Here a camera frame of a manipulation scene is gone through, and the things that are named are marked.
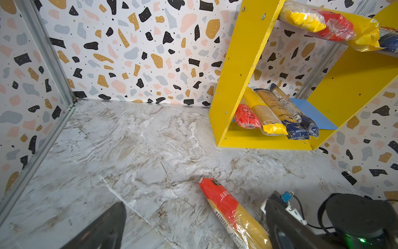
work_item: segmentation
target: shelf board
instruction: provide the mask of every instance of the shelf board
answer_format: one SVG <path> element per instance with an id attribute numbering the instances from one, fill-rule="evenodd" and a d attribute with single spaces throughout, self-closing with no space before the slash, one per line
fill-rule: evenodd
<path id="1" fill-rule="evenodd" d="M 231 122 L 219 147 L 248 149 L 284 149 L 310 151 L 308 140 L 289 140 L 287 136 L 266 136 L 259 129 L 244 129 Z"/>

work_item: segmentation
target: gray marble floor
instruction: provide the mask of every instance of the gray marble floor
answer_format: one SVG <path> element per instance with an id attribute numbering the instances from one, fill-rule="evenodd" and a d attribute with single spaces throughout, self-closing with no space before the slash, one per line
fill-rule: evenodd
<path id="1" fill-rule="evenodd" d="M 0 248 L 60 248 L 119 200 L 128 210 L 122 248 L 234 248 L 197 184 L 202 176 L 261 224 L 259 206 L 274 190 L 295 192 L 313 224 L 331 193 L 356 192 L 317 151 L 217 148 L 208 112 L 79 102 L 0 227 Z"/>

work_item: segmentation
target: black cable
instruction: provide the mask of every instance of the black cable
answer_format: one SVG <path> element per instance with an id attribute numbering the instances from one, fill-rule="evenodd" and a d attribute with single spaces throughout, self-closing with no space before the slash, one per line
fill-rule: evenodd
<path id="1" fill-rule="evenodd" d="M 303 219 L 305 219 L 305 217 L 304 217 L 304 212 L 303 212 L 303 210 L 302 210 L 302 205 L 301 205 L 300 200 L 298 199 L 298 197 L 297 197 L 293 192 L 291 192 L 291 194 L 292 194 L 292 196 L 297 200 L 298 205 L 300 206 L 301 216 L 302 216 Z M 312 227 L 312 228 L 323 229 L 322 227 L 316 227 L 316 226 L 314 226 L 314 225 L 311 225 L 311 224 L 309 224 L 308 222 L 307 222 L 307 225 L 310 226 L 310 227 Z"/>

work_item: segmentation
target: red pasta package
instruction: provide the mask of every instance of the red pasta package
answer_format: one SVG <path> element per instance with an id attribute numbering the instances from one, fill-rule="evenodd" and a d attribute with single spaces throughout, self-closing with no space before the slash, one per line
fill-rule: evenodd
<path id="1" fill-rule="evenodd" d="M 326 28 L 317 34 L 330 41 L 349 41 L 355 39 L 354 25 L 343 15 L 327 10 L 315 10 L 325 18 Z"/>
<path id="2" fill-rule="evenodd" d="M 243 100 L 240 102 L 238 108 L 236 109 L 234 119 L 236 123 L 242 128 L 261 128 L 260 120 Z"/>
<path id="3" fill-rule="evenodd" d="M 201 178 L 199 186 L 239 249 L 272 249 L 267 231 L 214 178 Z"/>

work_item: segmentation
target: white vein in marble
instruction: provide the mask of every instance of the white vein in marble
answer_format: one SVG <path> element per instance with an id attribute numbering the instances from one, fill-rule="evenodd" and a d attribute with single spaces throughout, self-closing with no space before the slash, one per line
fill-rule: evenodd
<path id="1" fill-rule="evenodd" d="M 79 102 L 0 227 L 0 248 L 60 248 L 120 200 L 122 248 L 234 248 L 197 184 L 202 176 L 218 179 L 262 225 L 259 206 L 274 190 L 293 191 L 312 224 L 331 193 L 356 193 L 320 152 L 217 148 L 208 113 Z"/>

